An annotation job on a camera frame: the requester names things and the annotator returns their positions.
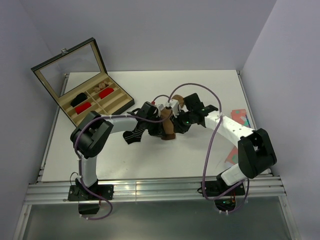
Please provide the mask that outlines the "tan ribbed sock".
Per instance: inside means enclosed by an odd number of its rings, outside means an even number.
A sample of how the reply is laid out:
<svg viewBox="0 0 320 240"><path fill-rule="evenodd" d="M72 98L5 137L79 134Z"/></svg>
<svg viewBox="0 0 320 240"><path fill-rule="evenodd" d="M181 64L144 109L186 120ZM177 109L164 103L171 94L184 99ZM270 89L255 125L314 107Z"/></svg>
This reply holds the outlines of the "tan ribbed sock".
<svg viewBox="0 0 320 240"><path fill-rule="evenodd" d="M184 107L185 102L184 102L184 98L181 95L176 94L176 95L174 95L172 97L172 99L173 100L177 100L178 103L179 103L179 106L181 108ZM170 115L171 115L171 110L170 109L164 108L161 111L161 118L165 119L162 122L162 126L163 126L163 129L164 129L165 135L161 137L161 139L164 140L164 141L174 140L176 138L176 134L174 132L174 125L173 125L172 121L170 120Z"/></svg>

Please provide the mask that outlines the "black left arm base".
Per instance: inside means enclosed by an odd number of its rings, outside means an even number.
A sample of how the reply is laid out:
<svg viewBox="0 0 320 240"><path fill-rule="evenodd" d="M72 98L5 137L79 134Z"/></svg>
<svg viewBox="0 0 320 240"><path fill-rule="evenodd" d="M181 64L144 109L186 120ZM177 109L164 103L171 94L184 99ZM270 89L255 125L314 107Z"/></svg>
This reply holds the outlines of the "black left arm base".
<svg viewBox="0 0 320 240"><path fill-rule="evenodd" d="M100 185L97 182L88 188L89 193L80 182L71 185L67 200L69 202L78 202L78 212L81 215L92 216L98 213L101 206L101 198L112 200L114 186L112 184Z"/></svg>

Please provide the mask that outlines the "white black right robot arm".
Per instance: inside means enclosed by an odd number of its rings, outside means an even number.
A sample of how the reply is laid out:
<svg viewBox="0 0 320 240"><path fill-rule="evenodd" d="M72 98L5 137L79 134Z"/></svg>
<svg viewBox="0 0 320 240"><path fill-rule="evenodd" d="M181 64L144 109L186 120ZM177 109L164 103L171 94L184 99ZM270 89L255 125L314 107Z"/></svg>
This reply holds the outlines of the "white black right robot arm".
<svg viewBox="0 0 320 240"><path fill-rule="evenodd" d="M178 100L171 99L166 107L173 111L171 119L177 133L186 133L192 124L198 124L220 134L237 147L238 162L217 176L217 191L229 194L234 184L256 176L277 163L277 157L266 130L252 129L223 115L213 105L204 106L199 96L193 93L183 98L182 110Z"/></svg>

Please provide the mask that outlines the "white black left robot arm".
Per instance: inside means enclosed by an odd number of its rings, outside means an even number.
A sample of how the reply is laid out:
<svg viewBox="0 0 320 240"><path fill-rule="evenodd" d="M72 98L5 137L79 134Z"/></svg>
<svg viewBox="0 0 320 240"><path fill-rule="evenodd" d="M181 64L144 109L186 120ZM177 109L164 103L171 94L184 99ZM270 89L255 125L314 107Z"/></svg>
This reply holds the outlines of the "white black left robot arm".
<svg viewBox="0 0 320 240"><path fill-rule="evenodd" d="M149 102L137 112L116 115L101 115L91 111L70 136L74 152L78 157L79 177L82 184L79 194L86 200L96 197L98 182L96 173L97 156L103 150L108 137L119 132L131 132L150 124L160 124L164 120L158 109Z"/></svg>

